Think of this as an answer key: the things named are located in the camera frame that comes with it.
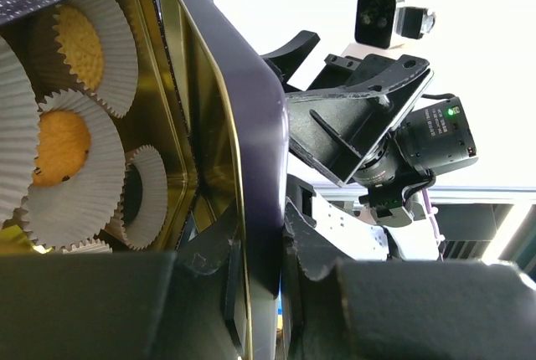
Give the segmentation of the orange chocolate chip cookie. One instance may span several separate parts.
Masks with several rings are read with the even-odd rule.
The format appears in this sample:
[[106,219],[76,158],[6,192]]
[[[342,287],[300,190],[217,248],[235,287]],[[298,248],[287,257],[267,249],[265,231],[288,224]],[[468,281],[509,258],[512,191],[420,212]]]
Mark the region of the orange chocolate chip cookie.
[[90,147],[91,134],[82,116],[73,111],[42,113],[33,185],[51,187],[70,180],[85,165]]

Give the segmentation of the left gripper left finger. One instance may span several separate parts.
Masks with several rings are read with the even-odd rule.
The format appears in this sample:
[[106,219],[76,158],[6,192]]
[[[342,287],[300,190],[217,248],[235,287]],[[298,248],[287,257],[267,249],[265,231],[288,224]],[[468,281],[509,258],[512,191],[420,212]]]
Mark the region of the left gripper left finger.
[[4,359],[235,359],[246,347],[239,217],[176,251],[1,259]]

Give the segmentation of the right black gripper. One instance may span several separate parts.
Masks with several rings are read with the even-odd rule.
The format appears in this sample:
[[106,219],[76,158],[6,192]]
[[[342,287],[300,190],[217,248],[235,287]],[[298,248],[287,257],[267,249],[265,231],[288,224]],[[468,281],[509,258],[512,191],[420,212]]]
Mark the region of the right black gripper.
[[383,139],[410,113],[433,76],[427,59],[402,54],[362,58],[329,54],[305,90],[289,85],[319,43],[302,30],[263,55],[286,92],[290,152],[332,183],[356,181],[359,168],[381,150]]

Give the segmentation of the decorated cookie tin box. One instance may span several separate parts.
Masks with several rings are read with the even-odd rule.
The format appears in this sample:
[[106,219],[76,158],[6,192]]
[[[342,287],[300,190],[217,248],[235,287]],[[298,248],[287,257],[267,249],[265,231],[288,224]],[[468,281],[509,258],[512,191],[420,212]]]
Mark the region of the decorated cookie tin box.
[[[5,39],[17,55],[31,82],[34,98],[39,104],[54,92],[79,91],[77,87],[54,88],[49,84],[48,71],[56,63],[53,53],[51,20],[54,6],[68,0],[1,0],[1,40]],[[120,201],[106,226],[91,239],[109,244],[116,239],[129,248],[121,237],[123,225],[123,193],[128,156],[137,148],[155,147],[164,163],[167,175],[167,217],[160,234],[145,249],[169,249],[180,238],[195,190],[196,169],[193,162],[186,123],[179,102],[178,86],[173,74],[168,47],[156,0],[117,0],[131,26],[138,60],[138,81],[134,101],[122,118],[109,113],[123,145],[126,171]],[[43,112],[39,109],[39,119]],[[22,205],[13,210],[6,221],[1,220],[2,235],[12,235],[18,244],[27,244],[42,253],[61,252],[62,248],[47,248],[31,241],[22,229]]]

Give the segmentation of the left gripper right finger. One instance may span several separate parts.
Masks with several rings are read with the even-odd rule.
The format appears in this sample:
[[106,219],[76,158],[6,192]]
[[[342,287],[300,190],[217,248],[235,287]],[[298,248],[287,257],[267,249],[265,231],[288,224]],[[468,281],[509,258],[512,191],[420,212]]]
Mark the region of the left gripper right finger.
[[535,356],[535,284],[514,265],[356,261],[292,203],[283,242],[289,359]]

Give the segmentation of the round tan sandwich biscuit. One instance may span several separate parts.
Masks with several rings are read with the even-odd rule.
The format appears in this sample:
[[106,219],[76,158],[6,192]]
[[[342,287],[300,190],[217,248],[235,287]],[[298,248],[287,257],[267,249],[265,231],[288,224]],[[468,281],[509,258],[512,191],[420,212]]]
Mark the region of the round tan sandwich biscuit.
[[95,27],[79,9],[70,5],[59,5],[54,18],[54,40],[59,43],[58,52],[64,56],[64,64],[86,89],[95,90],[101,83],[105,64]]

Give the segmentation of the gold tin lid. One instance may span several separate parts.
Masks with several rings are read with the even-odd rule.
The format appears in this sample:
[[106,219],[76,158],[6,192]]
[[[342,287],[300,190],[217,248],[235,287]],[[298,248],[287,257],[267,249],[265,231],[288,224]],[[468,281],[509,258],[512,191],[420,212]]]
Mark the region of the gold tin lid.
[[182,56],[189,74],[188,118],[204,183],[224,191],[215,163],[214,98],[223,106],[242,223],[252,340],[250,357],[276,354],[276,298],[281,273],[289,121],[279,79],[212,0],[178,0],[184,14]]

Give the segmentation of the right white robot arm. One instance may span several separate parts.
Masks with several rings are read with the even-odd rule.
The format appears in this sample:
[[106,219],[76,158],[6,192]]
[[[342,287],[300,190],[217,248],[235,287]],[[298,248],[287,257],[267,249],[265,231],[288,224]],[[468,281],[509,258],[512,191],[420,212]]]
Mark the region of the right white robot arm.
[[384,231],[394,257],[438,260],[444,239],[427,191],[478,159],[460,99],[432,95],[417,108],[433,76],[429,63],[356,47],[328,55],[306,90],[289,85],[318,41],[302,31],[264,55],[285,86],[291,154],[339,187],[364,188],[360,219]]

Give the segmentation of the black sandwich cookie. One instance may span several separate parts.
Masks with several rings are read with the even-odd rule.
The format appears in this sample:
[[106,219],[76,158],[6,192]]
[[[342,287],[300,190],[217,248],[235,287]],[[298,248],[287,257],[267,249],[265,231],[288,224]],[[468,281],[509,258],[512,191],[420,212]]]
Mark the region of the black sandwich cookie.
[[142,178],[136,166],[131,164],[126,172],[123,193],[123,222],[131,224],[137,217],[142,205]]

